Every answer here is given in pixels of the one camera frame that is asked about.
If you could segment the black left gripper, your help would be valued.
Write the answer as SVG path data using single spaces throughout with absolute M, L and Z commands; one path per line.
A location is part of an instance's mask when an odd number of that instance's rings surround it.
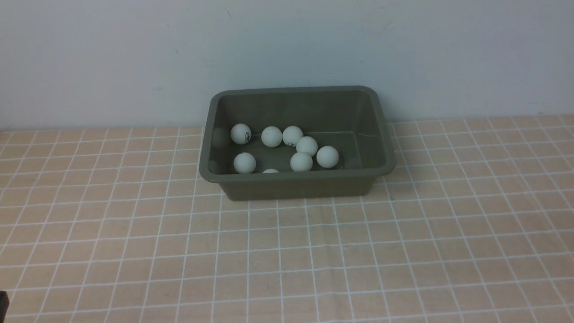
M 0 291 L 0 317 L 6 317 L 10 300 L 6 291 Z

